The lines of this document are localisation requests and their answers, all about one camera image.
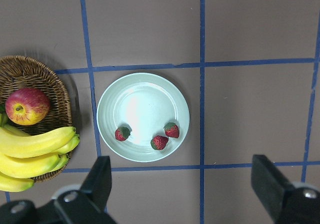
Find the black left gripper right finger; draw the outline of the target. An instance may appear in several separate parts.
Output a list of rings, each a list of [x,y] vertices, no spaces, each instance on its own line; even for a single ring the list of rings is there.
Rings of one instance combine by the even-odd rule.
[[[319,188],[289,181],[265,155],[252,156],[251,186],[274,223],[319,223]]]

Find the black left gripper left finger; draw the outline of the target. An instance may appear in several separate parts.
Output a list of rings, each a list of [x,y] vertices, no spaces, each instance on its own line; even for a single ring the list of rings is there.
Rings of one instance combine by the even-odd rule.
[[[61,223],[116,223],[105,212],[112,187],[109,156],[95,161],[79,189],[67,190],[54,200]]]

